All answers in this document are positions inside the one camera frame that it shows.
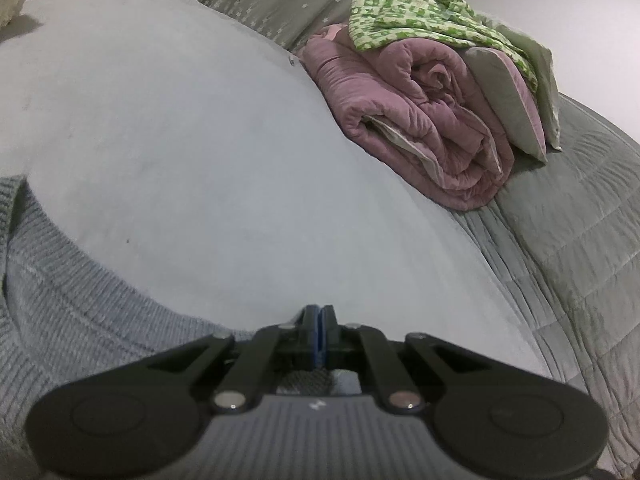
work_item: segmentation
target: black circular cap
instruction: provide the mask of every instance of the black circular cap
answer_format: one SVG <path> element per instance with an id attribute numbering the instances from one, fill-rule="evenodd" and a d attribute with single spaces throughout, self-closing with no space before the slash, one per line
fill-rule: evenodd
<path id="1" fill-rule="evenodd" d="M 82 400 L 71 418 L 88 435 L 115 436 L 138 427 L 145 420 L 145 412 L 145 405 L 135 397 L 107 394 Z"/>
<path id="2" fill-rule="evenodd" d="M 489 417 L 501 430 L 514 436 L 540 437 L 557 431 L 562 425 L 562 410 L 545 397 L 514 395 L 498 400 L 489 409 Z"/>
<path id="3" fill-rule="evenodd" d="M 174 462 L 198 439 L 196 403 L 181 386 L 74 383 L 31 409 L 25 429 L 44 470 L 71 478 L 132 478 Z"/>
<path id="4" fill-rule="evenodd" d="M 511 386 L 503 373 L 475 373 L 482 378 L 448 387 L 433 413 L 442 449 L 463 466 L 529 480 L 576 478 L 596 466 L 608 427 L 593 399 L 537 376 Z"/>

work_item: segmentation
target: white logo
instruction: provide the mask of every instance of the white logo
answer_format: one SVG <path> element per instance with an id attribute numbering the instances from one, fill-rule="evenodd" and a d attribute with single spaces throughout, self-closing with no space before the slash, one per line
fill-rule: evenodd
<path id="1" fill-rule="evenodd" d="M 316 400 L 316 402 L 310 402 L 309 403 L 309 407 L 312 410 L 316 410 L 316 412 L 317 412 L 317 411 L 322 410 L 323 408 L 326 407 L 326 402 L 324 402 L 324 400 L 322 400 L 322 399 L 318 399 L 318 400 Z"/>

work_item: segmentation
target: white wall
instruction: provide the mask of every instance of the white wall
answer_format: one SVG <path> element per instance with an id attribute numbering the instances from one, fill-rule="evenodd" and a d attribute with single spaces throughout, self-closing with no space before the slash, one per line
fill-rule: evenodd
<path id="1" fill-rule="evenodd" d="M 558 88 L 640 142 L 640 0 L 467 0 L 552 49 Z"/>

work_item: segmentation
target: folded quilt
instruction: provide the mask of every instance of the folded quilt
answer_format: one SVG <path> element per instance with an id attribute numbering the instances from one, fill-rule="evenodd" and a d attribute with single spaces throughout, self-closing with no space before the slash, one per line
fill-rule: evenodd
<path id="1" fill-rule="evenodd" d="M 538 87 L 527 54 L 483 24 L 465 0 L 353 0 L 349 34 L 358 50 L 406 38 L 428 38 L 455 48 L 488 46 L 513 61 L 532 92 Z"/>
<path id="2" fill-rule="evenodd" d="M 409 38 L 359 52 L 333 25 L 302 59 L 346 136 L 435 202 L 483 206 L 509 176 L 502 124 L 451 47 Z"/>

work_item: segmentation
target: blanket fold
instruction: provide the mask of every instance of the blanket fold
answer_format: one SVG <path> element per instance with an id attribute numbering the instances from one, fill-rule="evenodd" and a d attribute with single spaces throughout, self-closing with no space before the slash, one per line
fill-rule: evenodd
<path id="1" fill-rule="evenodd" d="M 509 176 L 502 124 L 447 45 L 409 38 L 359 52 L 332 25 L 301 56 L 346 136 L 428 198 L 473 209 Z"/>

